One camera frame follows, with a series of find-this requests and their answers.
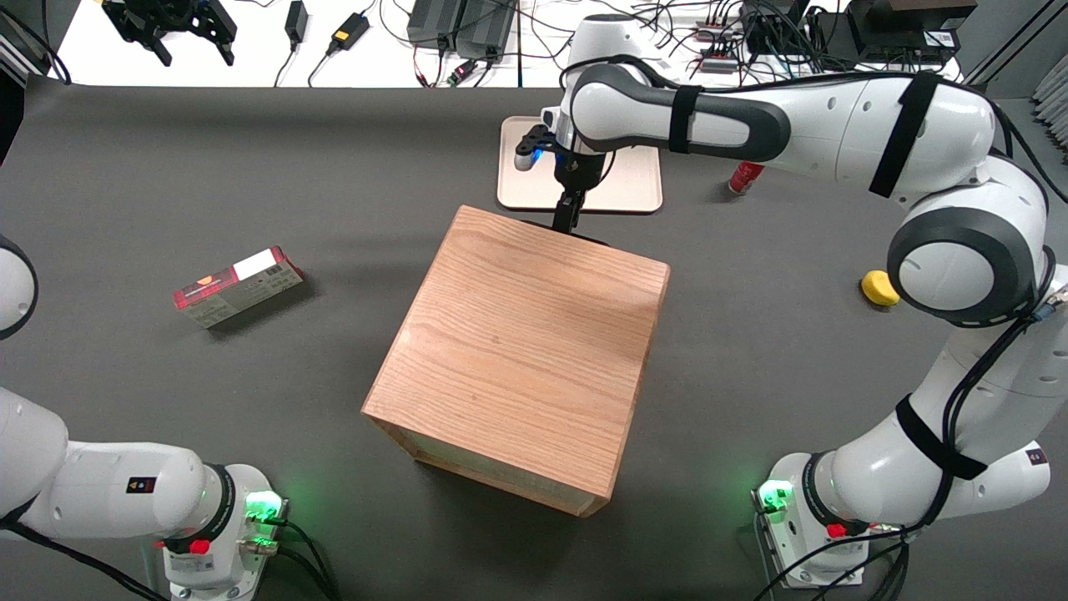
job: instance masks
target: power supply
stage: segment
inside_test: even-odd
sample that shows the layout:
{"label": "power supply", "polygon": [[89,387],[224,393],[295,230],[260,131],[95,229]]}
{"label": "power supply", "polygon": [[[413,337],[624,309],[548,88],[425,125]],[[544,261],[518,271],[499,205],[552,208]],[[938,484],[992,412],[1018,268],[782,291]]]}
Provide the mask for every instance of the power supply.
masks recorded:
{"label": "power supply", "polygon": [[456,51],[465,59],[493,60],[504,53],[515,15],[509,0],[467,0],[456,28]]}
{"label": "power supply", "polygon": [[464,15],[464,0],[415,0],[408,19],[412,46],[456,50],[456,30]]}

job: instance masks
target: cardboard box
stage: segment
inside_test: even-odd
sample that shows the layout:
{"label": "cardboard box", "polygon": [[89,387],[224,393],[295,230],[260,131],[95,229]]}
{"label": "cardboard box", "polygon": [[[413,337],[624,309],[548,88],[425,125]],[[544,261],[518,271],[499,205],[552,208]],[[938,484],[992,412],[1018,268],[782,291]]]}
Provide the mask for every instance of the cardboard box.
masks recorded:
{"label": "cardboard box", "polygon": [[419,461],[590,516],[615,487],[669,272],[462,206],[363,413]]}
{"label": "cardboard box", "polygon": [[174,309],[204,328],[236,316],[304,281],[278,246],[174,290]]}

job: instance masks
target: wood grain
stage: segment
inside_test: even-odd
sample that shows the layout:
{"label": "wood grain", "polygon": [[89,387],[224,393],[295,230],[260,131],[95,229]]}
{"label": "wood grain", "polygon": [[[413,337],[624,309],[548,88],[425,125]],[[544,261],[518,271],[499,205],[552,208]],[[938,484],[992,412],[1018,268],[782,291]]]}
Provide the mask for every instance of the wood grain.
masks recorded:
{"label": "wood grain", "polygon": [[[669,273],[650,258],[461,206],[363,413],[588,492],[601,501],[585,509],[600,507]],[[387,431],[417,458],[425,453]],[[546,503],[515,488],[505,490]]]}

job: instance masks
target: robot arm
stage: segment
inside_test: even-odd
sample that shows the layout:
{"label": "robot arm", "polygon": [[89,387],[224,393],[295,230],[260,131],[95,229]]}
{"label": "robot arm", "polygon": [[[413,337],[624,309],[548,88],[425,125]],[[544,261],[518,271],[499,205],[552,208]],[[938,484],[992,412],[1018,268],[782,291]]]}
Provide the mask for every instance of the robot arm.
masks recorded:
{"label": "robot arm", "polygon": [[[679,89],[641,64],[654,56],[635,43],[642,37],[633,21],[617,16],[583,21],[561,105],[546,109],[545,126],[517,147],[520,170],[537,151],[555,154],[564,192],[554,228],[568,232],[576,224],[584,193],[600,181],[603,153],[630,145],[745,159],[864,187],[879,176],[911,77]],[[832,539],[865,534],[869,524],[920,523],[943,470],[921,450],[915,433],[926,427],[943,446],[942,413],[958,383],[1010,318],[1068,284],[1068,267],[1043,252],[1043,190],[1010,160],[988,154],[995,130],[989,101],[937,84],[921,114],[892,193],[883,194],[908,207],[888,252],[888,271],[909,304],[961,328],[898,411],[838,449],[792,454],[772,469],[760,497],[774,511],[767,525],[780,570]],[[953,480],[941,518],[1009,508],[1046,490],[1049,464],[1034,439],[1068,397],[1065,358],[1068,320],[1055,314],[1012,344],[973,386],[955,431],[956,449],[986,470]],[[787,584],[836,582],[866,554],[866,540],[819,553],[790,568]]]}
{"label": "robot arm", "polygon": [[234,65],[237,26],[219,0],[103,0],[100,5],[123,39],[151,50],[164,66],[171,66],[171,53],[162,38],[172,31],[208,39]]}
{"label": "robot arm", "polygon": [[37,273],[33,264],[21,248],[0,234],[0,341],[21,330],[36,306]]}
{"label": "robot arm", "polygon": [[[29,258],[0,235],[0,341],[36,300]],[[264,520],[285,511],[252,466],[155,443],[68,441],[58,415],[0,388],[0,539],[152,536],[172,595],[231,601],[255,595],[263,558],[277,551],[277,526]]]}

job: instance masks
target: black box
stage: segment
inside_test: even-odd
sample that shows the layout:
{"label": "black box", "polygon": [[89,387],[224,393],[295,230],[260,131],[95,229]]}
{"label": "black box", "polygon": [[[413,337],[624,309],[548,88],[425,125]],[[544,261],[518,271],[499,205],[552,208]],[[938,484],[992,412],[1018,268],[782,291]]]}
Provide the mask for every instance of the black box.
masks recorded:
{"label": "black box", "polygon": [[412,46],[456,50],[464,0],[415,0],[408,19],[408,39]]}
{"label": "black box", "polygon": [[915,61],[917,58],[915,54],[918,52],[921,62],[944,63],[960,49],[960,39],[957,37],[957,32],[952,29],[948,31],[873,29],[868,14],[874,3],[871,0],[853,0],[846,11],[859,62],[880,63],[898,59]]}
{"label": "black box", "polygon": [[467,0],[456,32],[456,51],[465,59],[492,60],[504,53],[515,15],[512,0]]}
{"label": "black box", "polygon": [[867,12],[873,31],[957,29],[975,10],[975,0],[875,0]]}

